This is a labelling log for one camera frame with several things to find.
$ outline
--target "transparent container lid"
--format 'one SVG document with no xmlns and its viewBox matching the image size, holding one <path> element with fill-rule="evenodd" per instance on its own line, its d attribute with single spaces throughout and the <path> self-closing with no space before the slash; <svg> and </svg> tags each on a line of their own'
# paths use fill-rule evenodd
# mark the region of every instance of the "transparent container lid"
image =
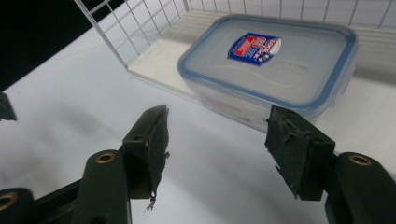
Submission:
<svg viewBox="0 0 396 224">
<path fill-rule="evenodd" d="M 250 33 L 279 37 L 277 53 L 262 65 L 229 58 Z M 211 83 L 296 111 L 315 110 L 332 98 L 347 59 L 357 46 L 350 29 L 329 24 L 228 16 L 216 21 L 180 58 L 188 80 Z"/>
</svg>

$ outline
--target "brass screw hole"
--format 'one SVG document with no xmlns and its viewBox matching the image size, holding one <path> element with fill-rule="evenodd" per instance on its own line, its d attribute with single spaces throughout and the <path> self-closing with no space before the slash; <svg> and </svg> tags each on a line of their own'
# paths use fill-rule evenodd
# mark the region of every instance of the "brass screw hole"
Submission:
<svg viewBox="0 0 396 224">
<path fill-rule="evenodd" d="M 0 211 L 8 209 L 17 199 L 18 194 L 15 192 L 0 195 Z"/>
<path fill-rule="evenodd" d="M 349 156 L 349 159 L 359 165 L 369 166 L 372 164 L 372 162 L 369 159 L 363 156 L 352 155 Z"/>
<path fill-rule="evenodd" d="M 116 159 L 116 155 L 114 153 L 104 153 L 96 157 L 97 163 L 108 163 L 114 161 Z"/>
</svg>

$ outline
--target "container label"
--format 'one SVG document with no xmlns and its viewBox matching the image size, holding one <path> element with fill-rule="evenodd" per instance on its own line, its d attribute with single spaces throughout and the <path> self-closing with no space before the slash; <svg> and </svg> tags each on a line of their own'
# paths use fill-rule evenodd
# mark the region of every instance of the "container label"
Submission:
<svg viewBox="0 0 396 224">
<path fill-rule="evenodd" d="M 280 45 L 280 37 L 248 33 L 233 43 L 228 58 L 261 66 L 274 58 Z"/>
</svg>

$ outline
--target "wire basket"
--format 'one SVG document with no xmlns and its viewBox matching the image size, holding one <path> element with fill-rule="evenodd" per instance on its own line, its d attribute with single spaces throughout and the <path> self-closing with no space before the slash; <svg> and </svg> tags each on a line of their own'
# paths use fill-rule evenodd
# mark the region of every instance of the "wire basket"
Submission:
<svg viewBox="0 0 396 224">
<path fill-rule="evenodd" d="M 75 2 L 126 68 L 192 11 L 365 26 L 386 30 L 383 33 L 390 32 L 390 37 L 395 36 L 396 28 L 394 0 L 125 0 L 117 8 L 111 6 L 111 0 L 89 7 L 84 0 Z M 95 13 L 103 8 L 109 14 L 99 22 Z"/>
</svg>

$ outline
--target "plastic food container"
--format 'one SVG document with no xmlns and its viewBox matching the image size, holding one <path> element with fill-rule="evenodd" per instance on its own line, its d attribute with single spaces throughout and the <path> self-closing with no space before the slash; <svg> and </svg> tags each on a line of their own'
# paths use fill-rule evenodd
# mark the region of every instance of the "plastic food container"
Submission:
<svg viewBox="0 0 396 224">
<path fill-rule="evenodd" d="M 271 105 L 313 120 L 344 92 L 355 69 L 355 33 L 339 25 L 227 16 L 179 59 L 207 107 L 266 131 Z"/>
</svg>

